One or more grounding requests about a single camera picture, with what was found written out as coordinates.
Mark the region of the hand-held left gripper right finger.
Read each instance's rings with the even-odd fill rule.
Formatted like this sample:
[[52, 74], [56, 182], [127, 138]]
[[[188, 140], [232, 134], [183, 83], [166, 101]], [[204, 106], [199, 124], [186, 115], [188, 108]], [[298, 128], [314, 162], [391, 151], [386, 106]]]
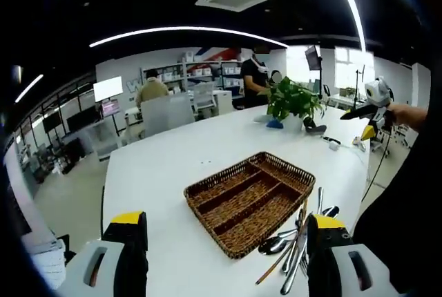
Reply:
[[335, 218], [310, 215], [307, 221], [310, 296], [400, 296], [390, 271], [363, 244], [353, 242]]

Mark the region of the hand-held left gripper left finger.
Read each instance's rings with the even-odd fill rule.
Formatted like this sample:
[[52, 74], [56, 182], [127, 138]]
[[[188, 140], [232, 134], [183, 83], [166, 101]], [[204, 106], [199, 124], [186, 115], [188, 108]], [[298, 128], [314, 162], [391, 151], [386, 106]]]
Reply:
[[70, 260], [57, 295], [145, 296], [147, 251], [146, 213], [120, 214]]

